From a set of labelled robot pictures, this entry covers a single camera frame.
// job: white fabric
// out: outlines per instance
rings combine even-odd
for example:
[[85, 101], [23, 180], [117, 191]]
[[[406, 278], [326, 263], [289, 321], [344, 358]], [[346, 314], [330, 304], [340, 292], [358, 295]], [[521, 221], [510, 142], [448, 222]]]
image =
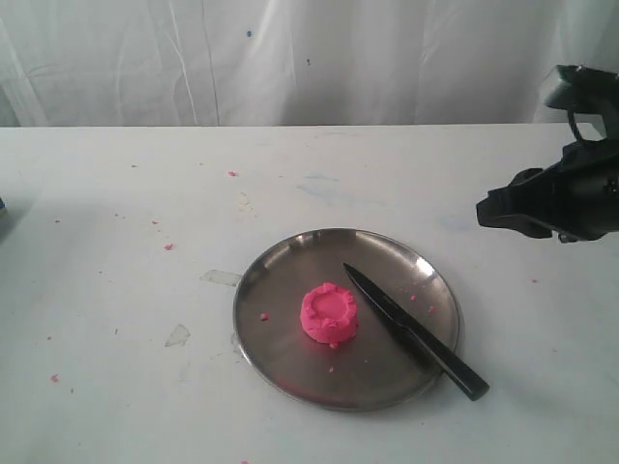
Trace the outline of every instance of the white fabric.
[[552, 120], [555, 64], [619, 71], [619, 0], [0, 0], [22, 126]]

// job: play dough crumb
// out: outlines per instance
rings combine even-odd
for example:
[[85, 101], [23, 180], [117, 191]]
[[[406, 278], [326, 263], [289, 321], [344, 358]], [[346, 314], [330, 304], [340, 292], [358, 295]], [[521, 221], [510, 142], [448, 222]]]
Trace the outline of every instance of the play dough crumb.
[[301, 326], [318, 343], [340, 343], [355, 336], [359, 318], [352, 293], [325, 282], [303, 298]]

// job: stainless steel plate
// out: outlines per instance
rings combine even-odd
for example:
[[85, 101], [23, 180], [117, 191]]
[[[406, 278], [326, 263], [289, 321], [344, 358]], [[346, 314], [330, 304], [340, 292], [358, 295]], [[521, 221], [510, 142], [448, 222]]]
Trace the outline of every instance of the stainless steel plate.
[[[394, 343], [346, 276], [343, 262], [366, 274], [456, 349], [457, 302], [426, 259], [381, 235], [324, 229], [290, 237], [268, 249], [241, 279], [234, 327], [246, 358], [278, 389], [330, 409], [378, 409], [423, 392], [440, 368], [435, 364], [421, 368]], [[310, 339], [299, 320], [304, 295], [324, 282], [352, 291], [359, 303], [357, 336], [336, 350]], [[261, 313], [269, 319], [261, 321]]]

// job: knife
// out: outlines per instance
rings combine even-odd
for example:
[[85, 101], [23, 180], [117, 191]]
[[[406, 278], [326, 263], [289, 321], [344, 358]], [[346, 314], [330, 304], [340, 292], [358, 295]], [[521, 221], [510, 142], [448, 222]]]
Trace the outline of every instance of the knife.
[[385, 320], [386, 316], [394, 329], [409, 337], [414, 345], [421, 346], [470, 400], [476, 401], [484, 396], [490, 388], [484, 379], [369, 278], [346, 263], [344, 268], [352, 282], [372, 303], [372, 309], [380, 311], [381, 319]]

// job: white table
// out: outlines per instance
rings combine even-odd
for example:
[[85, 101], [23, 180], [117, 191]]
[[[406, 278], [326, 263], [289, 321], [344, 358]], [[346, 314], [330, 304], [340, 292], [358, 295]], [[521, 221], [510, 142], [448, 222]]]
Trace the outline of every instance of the white table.
[[[0, 130], [0, 462], [616, 463], [619, 236], [560, 245], [475, 217], [569, 141], [562, 125]], [[334, 413], [252, 370], [234, 287], [204, 275], [327, 226], [438, 268], [487, 396], [443, 379]]]

